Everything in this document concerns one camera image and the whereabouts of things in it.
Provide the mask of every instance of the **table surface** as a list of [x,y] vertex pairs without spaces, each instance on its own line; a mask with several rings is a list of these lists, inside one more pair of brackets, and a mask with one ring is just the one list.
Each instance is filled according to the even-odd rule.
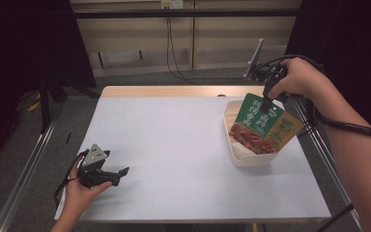
[[262,91],[259,86],[106,87],[80,150],[97,143],[110,150],[104,171],[130,170],[80,219],[245,223],[329,218],[296,137],[268,166],[231,162],[222,113],[227,102]]

